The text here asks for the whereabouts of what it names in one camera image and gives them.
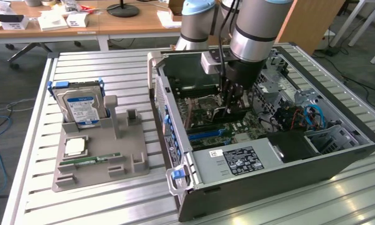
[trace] gray carpet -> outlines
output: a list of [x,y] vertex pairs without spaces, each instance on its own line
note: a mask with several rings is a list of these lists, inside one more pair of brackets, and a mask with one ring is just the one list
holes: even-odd
[[[337,31],[346,16],[337,17],[330,26],[332,31]],[[166,47],[169,44],[176,43],[177,38],[141,38],[135,39],[129,48],[149,48],[149,47]],[[113,42],[115,45],[127,47],[131,39],[125,39],[119,42]],[[95,41],[81,41],[82,47],[77,48],[71,42],[50,43],[47,47],[55,52],[75,52],[75,51],[97,51],[98,44]],[[358,80],[365,80],[375,83],[375,65],[369,64],[369,60],[375,55],[375,28],[369,27],[361,38],[358,39],[354,47],[346,47],[349,54],[337,54],[329,57],[344,76]],[[25,56],[15,62],[19,64],[19,70],[13,71],[9,69],[6,59],[11,56],[14,51],[7,50],[3,45],[0,45],[0,102],[13,102],[22,98],[31,98],[37,94],[39,78],[45,65],[46,53],[41,48],[33,49]],[[325,59],[316,59],[325,69],[337,77],[338,73]],[[365,91],[354,83],[348,82],[346,86],[361,97],[365,97]],[[369,91],[369,99],[375,104],[375,92]],[[30,106],[31,102],[23,103],[21,107]],[[22,140],[26,134],[29,117],[31,111],[14,112],[13,124],[10,129],[0,136],[0,152],[6,167],[9,183],[5,190],[0,195],[7,195],[10,189],[11,178],[15,172],[15,166],[22,147]],[[0,187],[2,185],[2,171],[0,168]],[[5,209],[6,199],[0,199],[0,222]]]

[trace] chair caster wheel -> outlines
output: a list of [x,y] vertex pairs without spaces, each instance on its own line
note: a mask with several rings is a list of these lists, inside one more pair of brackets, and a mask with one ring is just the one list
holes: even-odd
[[14,70],[17,70],[19,68],[19,65],[17,63],[10,63],[9,67]]
[[6,49],[13,50],[14,46],[11,44],[5,44]]
[[74,41],[73,44],[75,47],[81,47],[81,43],[78,41]]

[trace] white box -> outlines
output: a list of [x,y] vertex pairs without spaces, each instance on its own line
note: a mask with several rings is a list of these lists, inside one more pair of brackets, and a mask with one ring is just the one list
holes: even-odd
[[67,28],[65,19],[61,15],[58,16],[41,16],[37,18],[39,30],[59,30]]
[[86,27],[87,22],[89,21],[86,13],[75,13],[67,15],[66,24],[69,27]]
[[334,33],[329,30],[325,30],[324,36],[314,50],[324,50],[328,47],[328,43],[332,42],[333,37],[334,37]]
[[23,15],[0,15],[0,23],[3,30],[23,30],[29,19]]

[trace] aluminum workbench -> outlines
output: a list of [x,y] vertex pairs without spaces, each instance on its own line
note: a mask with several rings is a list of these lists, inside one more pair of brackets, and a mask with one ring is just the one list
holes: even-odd
[[[375,111],[288,44],[280,44],[312,76],[375,131]],[[2,224],[178,224],[167,192],[146,88],[146,53],[166,49],[61,53],[47,59]],[[288,76],[304,88],[294,72]],[[54,193],[50,190],[61,113],[46,81],[81,82],[102,77],[106,95],[117,95],[117,112],[137,108],[142,117],[149,174]],[[222,211],[184,225],[375,224],[375,153],[332,179]]]

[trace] blue hard drive label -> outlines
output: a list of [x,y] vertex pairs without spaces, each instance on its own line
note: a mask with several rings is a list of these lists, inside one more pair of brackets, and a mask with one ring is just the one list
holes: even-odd
[[97,110],[93,107],[93,97],[73,97],[67,98],[66,101],[75,123],[90,125],[98,122]]
[[252,147],[224,151],[224,158],[234,176],[264,168]]

